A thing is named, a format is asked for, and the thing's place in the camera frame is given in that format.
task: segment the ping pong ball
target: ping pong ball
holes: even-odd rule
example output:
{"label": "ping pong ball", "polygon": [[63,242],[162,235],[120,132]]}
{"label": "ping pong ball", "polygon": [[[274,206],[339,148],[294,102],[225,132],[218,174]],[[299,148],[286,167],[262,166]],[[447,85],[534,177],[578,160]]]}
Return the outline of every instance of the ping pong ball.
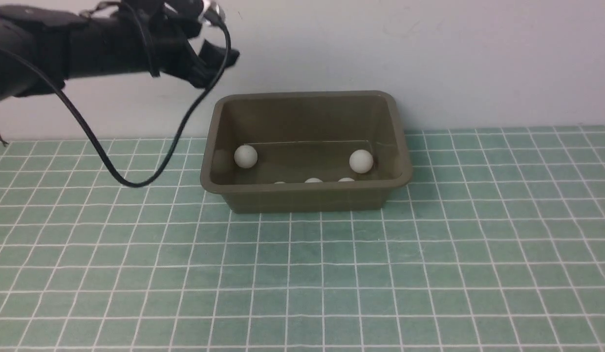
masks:
{"label": "ping pong ball", "polygon": [[350,156],[350,168],[357,174],[365,174],[372,170],[374,158],[367,150],[357,150]]}
{"label": "ping pong ball", "polygon": [[257,150],[250,145],[242,145],[233,156],[235,163],[242,169],[249,169],[257,163]]}

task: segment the black cable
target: black cable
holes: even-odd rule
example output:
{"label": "black cable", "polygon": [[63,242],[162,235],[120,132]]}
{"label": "black cable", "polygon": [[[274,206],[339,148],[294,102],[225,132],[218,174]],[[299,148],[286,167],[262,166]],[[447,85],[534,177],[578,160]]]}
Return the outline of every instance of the black cable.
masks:
{"label": "black cable", "polygon": [[181,135],[183,134],[183,130],[185,129],[185,127],[187,125],[187,121],[189,120],[190,116],[192,116],[196,107],[198,107],[198,105],[205,99],[207,94],[209,94],[214,89],[214,87],[217,85],[218,81],[220,80],[220,78],[222,78],[222,75],[224,74],[224,70],[226,69],[226,65],[229,60],[229,53],[231,53],[231,34],[229,33],[229,29],[227,28],[227,26],[222,21],[214,22],[214,24],[222,30],[222,33],[224,33],[224,39],[226,41],[226,51],[224,52],[224,60],[222,60],[222,65],[220,65],[220,69],[216,73],[215,78],[213,78],[213,80],[207,85],[207,87],[205,87],[204,91],[198,96],[198,98],[196,98],[196,100],[191,104],[191,106],[187,110],[187,113],[185,114],[185,116],[183,116],[183,119],[181,120],[177,133],[174,136],[173,143],[171,144],[170,149],[168,150],[168,154],[166,154],[166,157],[164,158],[164,161],[161,163],[161,165],[159,165],[159,169],[157,169],[155,171],[155,174],[153,174],[153,176],[148,178],[148,180],[144,180],[144,181],[138,182],[138,183],[133,183],[131,181],[128,181],[125,178],[123,178],[121,176],[121,174],[119,174],[118,170],[113,166],[113,163],[111,162],[111,160],[109,160],[109,157],[106,154],[103,147],[101,146],[101,143],[96,138],[96,135],[93,133],[92,129],[90,129],[90,126],[88,126],[87,122],[85,121],[85,119],[83,118],[83,116],[81,115],[79,110],[74,106],[74,104],[71,102],[71,100],[64,94],[64,92],[61,90],[61,88],[59,88],[41,69],[36,67],[34,64],[30,63],[25,58],[23,58],[17,54],[11,53],[10,51],[7,51],[5,49],[2,49],[1,47],[0,47],[0,54],[2,54],[3,56],[7,56],[7,58],[10,58],[10,59],[20,63],[27,69],[30,69],[53,90],[55,95],[57,95],[59,97],[59,99],[62,101],[62,103],[64,103],[66,108],[68,108],[70,113],[77,120],[79,125],[81,125],[81,129],[83,129],[83,131],[86,133],[86,136],[88,137],[88,139],[90,139],[90,142],[92,142],[92,145],[94,146],[94,149],[96,149],[96,152],[99,155],[99,157],[101,158],[103,164],[105,165],[105,167],[108,169],[109,173],[111,174],[111,176],[113,176],[113,178],[115,180],[117,180],[120,184],[122,184],[126,187],[141,188],[141,187],[148,186],[151,183],[155,182],[155,180],[157,180],[157,178],[159,178],[159,176],[162,174],[162,172],[164,172],[164,170],[168,166],[168,163],[170,162],[170,159],[173,157],[173,154],[176,150],[177,145],[179,144],[179,140],[181,138]]}

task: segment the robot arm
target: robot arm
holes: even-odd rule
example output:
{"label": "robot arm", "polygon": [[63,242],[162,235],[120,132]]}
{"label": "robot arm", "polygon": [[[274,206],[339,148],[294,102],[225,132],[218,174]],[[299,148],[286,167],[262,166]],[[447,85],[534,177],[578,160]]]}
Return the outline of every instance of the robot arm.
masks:
{"label": "robot arm", "polygon": [[[109,7],[118,7],[118,11],[108,18],[93,17]],[[203,25],[219,27],[226,47],[205,41],[196,54],[188,40],[198,37]],[[56,94],[81,125],[111,176],[126,187],[145,187],[164,172],[191,114],[238,57],[239,52],[231,49],[224,13],[211,0],[104,1],[79,15],[30,6],[0,7],[0,101],[10,96]],[[163,72],[204,90],[181,120],[155,174],[142,182],[131,182],[113,166],[62,89],[70,78],[139,72],[153,77]]]}

